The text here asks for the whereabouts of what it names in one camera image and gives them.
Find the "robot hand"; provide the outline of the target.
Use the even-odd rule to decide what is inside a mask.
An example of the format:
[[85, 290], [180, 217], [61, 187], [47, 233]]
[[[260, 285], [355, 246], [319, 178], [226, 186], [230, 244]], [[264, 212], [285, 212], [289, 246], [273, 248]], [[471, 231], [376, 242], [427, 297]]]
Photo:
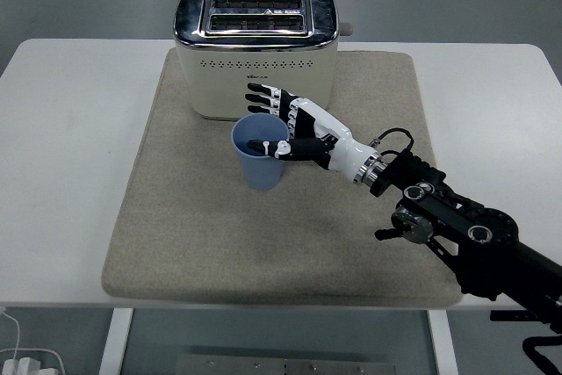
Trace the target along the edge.
[[386, 168], [379, 152], [356, 141], [342, 122], [312, 100], [259, 83], [250, 83], [248, 89], [248, 110], [276, 116], [289, 130], [286, 141], [249, 141], [252, 150], [283, 161], [313, 161], [354, 184], [372, 185]]

